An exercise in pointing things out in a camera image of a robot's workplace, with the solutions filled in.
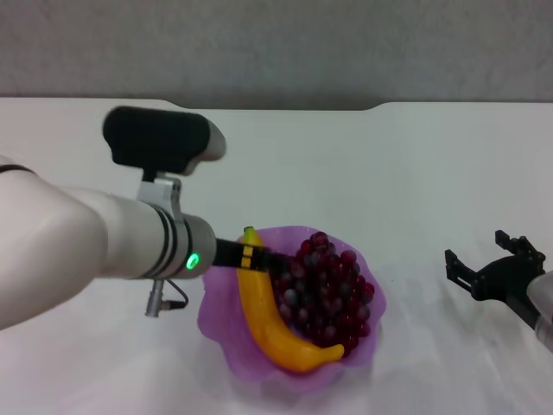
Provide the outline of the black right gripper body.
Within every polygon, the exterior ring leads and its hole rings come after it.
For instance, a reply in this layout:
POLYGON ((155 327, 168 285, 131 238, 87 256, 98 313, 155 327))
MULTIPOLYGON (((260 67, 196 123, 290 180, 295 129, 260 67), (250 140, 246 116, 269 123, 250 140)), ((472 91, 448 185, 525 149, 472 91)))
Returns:
POLYGON ((534 327, 540 313, 529 299, 527 289, 530 282, 544 274, 544 261, 540 252, 493 261, 476 273, 471 283, 473 299, 505 303, 528 326, 534 327))

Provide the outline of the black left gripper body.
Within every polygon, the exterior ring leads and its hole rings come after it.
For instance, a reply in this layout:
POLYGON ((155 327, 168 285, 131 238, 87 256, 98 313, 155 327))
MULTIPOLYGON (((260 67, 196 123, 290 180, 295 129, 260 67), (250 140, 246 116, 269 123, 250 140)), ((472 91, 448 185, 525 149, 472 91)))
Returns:
POLYGON ((256 270, 252 245, 226 239, 216 239, 213 266, 256 270))

